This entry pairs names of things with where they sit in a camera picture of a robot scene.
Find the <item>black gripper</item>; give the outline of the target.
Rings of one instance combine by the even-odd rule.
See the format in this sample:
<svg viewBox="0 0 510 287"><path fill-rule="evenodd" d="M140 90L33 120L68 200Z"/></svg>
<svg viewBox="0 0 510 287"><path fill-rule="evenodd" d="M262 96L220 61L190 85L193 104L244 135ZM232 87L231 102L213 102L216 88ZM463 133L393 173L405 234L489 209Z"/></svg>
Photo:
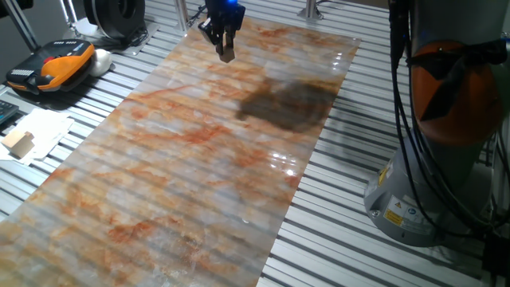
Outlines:
<svg viewBox="0 0 510 287"><path fill-rule="evenodd" d="M223 54L223 32L214 23L225 25L226 46L233 48L236 32L241 29L245 7L238 0L206 0L207 19L198 24L203 37Z"/></svg>

